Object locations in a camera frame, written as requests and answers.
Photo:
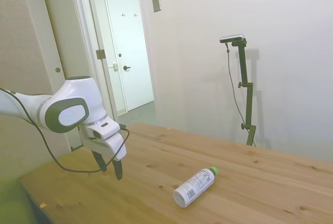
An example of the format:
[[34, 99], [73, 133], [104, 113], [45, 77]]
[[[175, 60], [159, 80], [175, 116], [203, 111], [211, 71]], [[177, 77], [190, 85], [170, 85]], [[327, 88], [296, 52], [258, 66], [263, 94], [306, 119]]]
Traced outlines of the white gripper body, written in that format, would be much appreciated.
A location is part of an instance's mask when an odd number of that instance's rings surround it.
[[80, 131], [83, 134], [83, 145], [90, 150], [108, 158], [115, 155], [114, 160], [121, 160], [126, 155], [126, 147], [117, 123], [82, 124]]

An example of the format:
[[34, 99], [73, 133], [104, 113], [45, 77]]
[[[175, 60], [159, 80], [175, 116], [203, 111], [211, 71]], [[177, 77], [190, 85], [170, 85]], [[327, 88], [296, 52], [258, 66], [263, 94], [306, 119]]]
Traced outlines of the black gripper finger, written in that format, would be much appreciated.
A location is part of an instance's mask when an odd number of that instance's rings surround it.
[[95, 161], [97, 162], [97, 165], [99, 166], [99, 170], [105, 172], [107, 170], [107, 164], [105, 163], [102, 155], [95, 151], [92, 151], [92, 154], [94, 156]]
[[122, 161], [121, 160], [113, 160], [112, 165], [114, 167], [114, 173], [117, 178], [117, 180], [121, 180], [123, 177], [123, 167], [122, 167]]

